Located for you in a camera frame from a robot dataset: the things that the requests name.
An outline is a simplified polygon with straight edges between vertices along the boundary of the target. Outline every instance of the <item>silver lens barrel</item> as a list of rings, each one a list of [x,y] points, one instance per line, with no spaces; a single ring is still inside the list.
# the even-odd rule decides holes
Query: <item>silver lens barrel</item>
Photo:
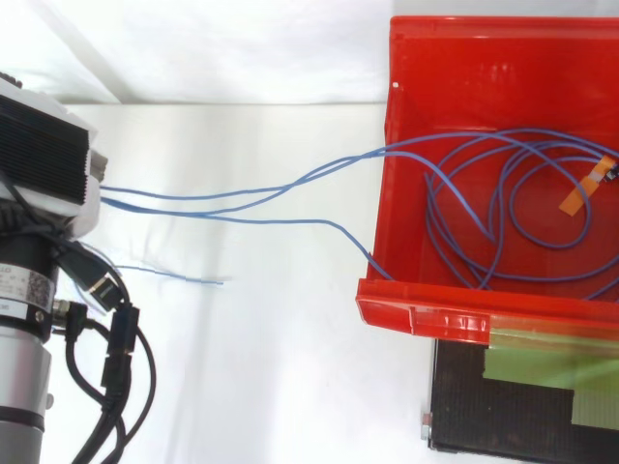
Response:
[[[38,337],[0,327],[0,462],[39,463],[50,364]]]

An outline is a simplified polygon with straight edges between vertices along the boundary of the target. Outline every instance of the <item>green tape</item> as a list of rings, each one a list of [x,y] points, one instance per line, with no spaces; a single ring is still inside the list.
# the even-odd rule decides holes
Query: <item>green tape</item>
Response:
[[[547,333],[490,334],[484,377],[573,390],[572,423],[619,430],[619,342]]]
[[[516,348],[486,350],[484,378],[573,390],[575,359],[572,355]]]

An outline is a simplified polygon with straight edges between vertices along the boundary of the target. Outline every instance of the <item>metal screw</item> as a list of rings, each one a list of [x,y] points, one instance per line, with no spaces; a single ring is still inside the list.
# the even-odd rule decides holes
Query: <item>metal screw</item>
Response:
[[[432,413],[425,413],[422,417],[422,440],[432,438]]]

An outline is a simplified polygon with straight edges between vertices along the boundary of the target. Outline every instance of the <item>red plastic bin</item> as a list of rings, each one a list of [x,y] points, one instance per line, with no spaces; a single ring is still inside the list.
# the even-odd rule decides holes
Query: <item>red plastic bin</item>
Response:
[[[563,131],[619,150],[619,19],[392,20],[387,143],[446,131],[523,127]],[[414,151],[438,162],[463,141],[424,143]],[[486,209],[504,161],[476,163],[454,178],[476,211]],[[591,166],[570,170],[580,178]],[[495,324],[619,340],[619,304],[612,303],[619,288],[610,289],[600,301],[581,300],[616,278],[619,266],[576,283],[494,279],[492,292],[463,288],[427,235],[424,172],[411,159],[385,159],[373,256],[395,280],[368,267],[357,294],[367,323],[484,344]],[[552,169],[536,174],[517,197],[520,222],[542,239],[573,240],[584,211],[569,217],[558,209],[573,188]],[[493,247],[470,217],[448,191],[441,192],[438,201],[463,248],[487,262]],[[599,188],[591,202],[590,232],[579,246],[567,250],[535,246],[507,221],[499,268],[559,276],[600,267],[619,253],[619,186]]]

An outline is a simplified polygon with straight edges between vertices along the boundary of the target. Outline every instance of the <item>orange tape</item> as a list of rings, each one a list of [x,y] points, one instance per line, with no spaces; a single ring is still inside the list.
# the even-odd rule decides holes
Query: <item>orange tape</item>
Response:
[[[582,178],[580,181],[580,185],[584,189],[587,197],[593,195],[593,193],[600,186],[600,181],[604,178],[606,173],[612,169],[615,165],[615,160],[611,157],[603,157],[600,159],[600,162],[596,164],[596,167],[589,173],[587,177]],[[578,188],[574,188],[568,195],[568,197],[563,200],[563,203],[559,205],[559,209],[564,213],[573,216],[575,215],[580,208],[584,205],[584,199],[578,191]]]

